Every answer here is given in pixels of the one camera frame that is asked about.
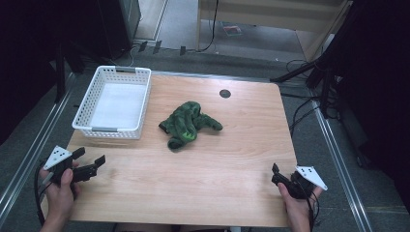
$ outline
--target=black circular hole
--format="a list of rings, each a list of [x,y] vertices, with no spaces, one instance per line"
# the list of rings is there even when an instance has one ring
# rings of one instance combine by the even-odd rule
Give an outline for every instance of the black circular hole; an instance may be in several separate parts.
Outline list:
[[[230,94],[229,90],[223,89],[223,90],[220,91],[220,96],[223,97],[224,99],[227,99],[231,96],[231,94]]]

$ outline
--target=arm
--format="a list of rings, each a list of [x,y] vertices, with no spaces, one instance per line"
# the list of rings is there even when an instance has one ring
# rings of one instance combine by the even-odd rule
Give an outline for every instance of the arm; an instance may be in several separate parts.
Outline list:
[[[42,169],[40,175],[45,178],[48,172]],[[69,220],[73,210],[73,193],[70,188],[70,184],[73,179],[73,171],[67,169],[64,171],[61,177],[61,185],[58,187],[55,184],[51,184],[46,190],[46,196],[48,201],[48,214],[45,219],[45,223],[41,229],[42,232],[46,231],[63,231],[64,226]],[[75,191],[79,194],[79,187],[77,184]]]
[[[288,215],[288,224],[293,232],[309,232],[309,208],[306,200],[300,200],[293,198],[287,191],[286,186],[283,183],[278,183],[279,192],[283,198],[283,203]],[[318,198],[322,188],[316,187],[313,193]]]

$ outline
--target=aluminum rail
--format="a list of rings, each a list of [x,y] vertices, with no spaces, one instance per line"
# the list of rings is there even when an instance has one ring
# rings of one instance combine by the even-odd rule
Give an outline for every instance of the aluminum rail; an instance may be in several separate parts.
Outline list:
[[[9,212],[12,209],[12,206],[14,205],[18,195],[20,194],[24,183],[27,181],[31,170],[36,165],[36,162],[43,151],[44,144],[46,143],[52,130],[54,129],[57,120],[60,118],[60,115],[73,91],[74,84],[75,76],[73,73],[71,73],[67,77],[66,81],[67,92],[60,100],[60,102],[54,104],[51,108],[50,113],[48,114],[42,128],[40,129],[40,132],[34,139],[34,142],[30,146],[12,180],[3,191],[0,198],[0,230],[3,227],[4,222],[6,221],[6,218],[9,215]]]

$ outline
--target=wrist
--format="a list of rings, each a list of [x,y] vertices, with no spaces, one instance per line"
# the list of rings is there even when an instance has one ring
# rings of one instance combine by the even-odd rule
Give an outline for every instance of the wrist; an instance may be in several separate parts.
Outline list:
[[[66,217],[61,217],[61,216],[49,216],[44,222],[44,225],[42,227],[42,232],[48,232],[48,231],[63,231],[68,219]]]
[[[291,223],[290,227],[292,232],[310,232],[308,218],[297,220],[297,223]]]

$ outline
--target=finger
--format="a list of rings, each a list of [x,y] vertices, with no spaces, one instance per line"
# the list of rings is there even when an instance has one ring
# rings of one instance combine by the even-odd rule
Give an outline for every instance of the finger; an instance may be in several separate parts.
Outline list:
[[[40,168],[39,173],[40,173],[40,177],[42,177],[42,179],[45,179],[45,177],[48,176],[49,171],[44,170],[44,168],[42,167],[42,168]]]
[[[60,189],[62,191],[71,190],[70,184],[72,183],[72,180],[73,180],[73,171],[70,168],[67,168],[64,171],[63,176],[61,177]]]
[[[76,195],[79,195],[81,193],[81,188],[79,187],[79,184],[74,183],[74,191]]]
[[[78,161],[73,161],[73,167],[78,167],[79,166],[79,162]]]
[[[314,196],[316,196],[316,198],[319,198],[320,194],[322,193],[323,189],[321,187],[316,187],[313,190]]]
[[[286,185],[284,185],[283,183],[278,183],[278,188],[279,188],[280,195],[281,195],[283,198],[287,198],[287,197],[290,196],[289,191],[287,190]]]

